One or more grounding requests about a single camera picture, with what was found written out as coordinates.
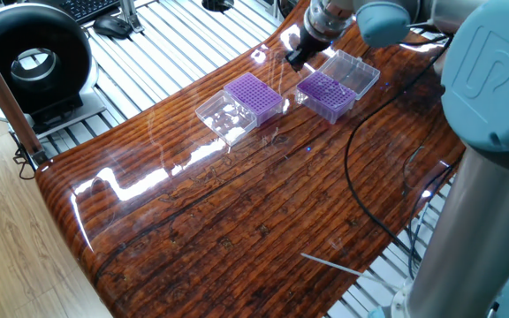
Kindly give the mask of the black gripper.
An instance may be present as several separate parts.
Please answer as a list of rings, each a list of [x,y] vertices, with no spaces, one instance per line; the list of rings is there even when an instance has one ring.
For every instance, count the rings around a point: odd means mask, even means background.
[[[290,50],[285,55],[285,61],[299,72],[304,64],[317,53],[330,47],[330,42],[316,39],[305,27],[300,30],[300,43],[296,49]]]

